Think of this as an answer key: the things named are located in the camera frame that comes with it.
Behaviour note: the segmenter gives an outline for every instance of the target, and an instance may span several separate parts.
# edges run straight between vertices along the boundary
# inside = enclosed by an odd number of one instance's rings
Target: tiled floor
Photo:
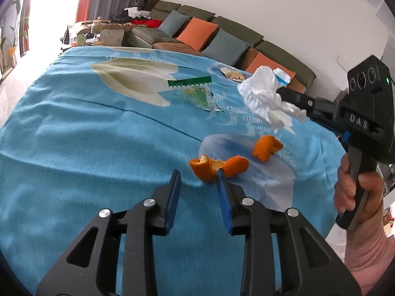
[[[31,50],[18,61],[17,66],[0,85],[0,126],[8,119],[16,103],[27,88],[59,55],[58,47]]]

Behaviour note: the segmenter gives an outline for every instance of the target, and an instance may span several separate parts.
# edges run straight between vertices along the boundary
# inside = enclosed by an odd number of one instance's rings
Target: camera module
[[[354,91],[356,86],[357,86],[357,83],[355,82],[355,79],[352,78],[350,80],[350,89],[351,89],[351,91]]]
[[[374,70],[374,68],[369,69],[368,79],[371,83],[374,83],[376,81],[376,70]]]
[[[364,89],[366,87],[366,76],[364,72],[358,73],[357,82],[360,89]]]

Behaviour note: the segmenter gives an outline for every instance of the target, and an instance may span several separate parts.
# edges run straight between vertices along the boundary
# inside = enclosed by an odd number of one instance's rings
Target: device handle
[[[345,211],[336,217],[336,223],[343,229],[352,230],[358,223],[359,216],[365,207],[369,192],[361,188],[358,182],[358,175],[365,172],[376,171],[377,160],[364,155],[361,150],[349,147],[348,156],[350,157],[350,176],[357,184],[355,193],[355,208],[353,211]]]

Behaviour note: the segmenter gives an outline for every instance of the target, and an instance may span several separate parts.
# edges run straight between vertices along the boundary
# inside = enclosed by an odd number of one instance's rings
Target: metal rivet
[[[290,208],[288,209],[287,214],[290,217],[297,217],[299,215],[299,211],[295,208]]]
[[[109,215],[111,215],[111,210],[110,209],[102,209],[99,211],[99,217],[101,218],[106,218]]]
[[[155,201],[155,199],[152,198],[148,198],[146,200],[144,200],[143,204],[146,207],[152,207],[153,205],[155,205],[157,202]]]
[[[245,206],[251,206],[254,203],[254,200],[250,197],[243,198],[241,203]]]

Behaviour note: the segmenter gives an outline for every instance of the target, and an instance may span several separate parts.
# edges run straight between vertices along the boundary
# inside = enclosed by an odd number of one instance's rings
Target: green plant
[[[12,30],[12,41],[10,41],[7,37],[3,38],[1,40],[1,44],[0,44],[0,48],[3,47],[3,44],[5,43],[6,40],[8,40],[8,42],[11,44],[11,47],[16,47],[17,46],[17,41],[19,38],[19,25],[22,21],[24,20],[28,20],[29,17],[25,17],[23,19],[20,19],[19,21],[17,21],[18,19],[18,15],[20,13],[20,0],[15,0],[12,4],[15,4],[15,8],[17,9],[17,16],[15,17],[15,25],[14,26],[9,26],[9,28]],[[23,35],[23,37],[27,38],[27,32],[26,30],[21,32],[21,35]]]

